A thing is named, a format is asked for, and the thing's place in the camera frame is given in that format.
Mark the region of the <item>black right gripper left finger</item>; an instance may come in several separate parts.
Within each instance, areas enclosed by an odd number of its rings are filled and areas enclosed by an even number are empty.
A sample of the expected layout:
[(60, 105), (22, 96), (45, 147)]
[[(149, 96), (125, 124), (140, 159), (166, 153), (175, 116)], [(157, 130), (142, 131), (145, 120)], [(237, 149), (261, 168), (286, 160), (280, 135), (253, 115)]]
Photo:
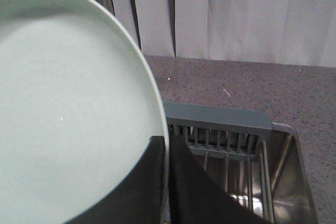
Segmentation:
[(152, 136), (125, 179), (68, 223), (161, 223), (164, 184), (165, 141), (162, 136)]

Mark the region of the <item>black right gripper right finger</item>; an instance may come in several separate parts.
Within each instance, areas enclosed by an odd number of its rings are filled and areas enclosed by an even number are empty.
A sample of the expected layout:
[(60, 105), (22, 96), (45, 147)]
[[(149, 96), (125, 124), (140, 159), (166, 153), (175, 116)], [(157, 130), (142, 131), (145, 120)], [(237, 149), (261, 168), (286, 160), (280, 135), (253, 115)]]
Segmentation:
[(204, 171), (186, 144), (170, 135), (171, 223), (267, 223), (234, 201)]

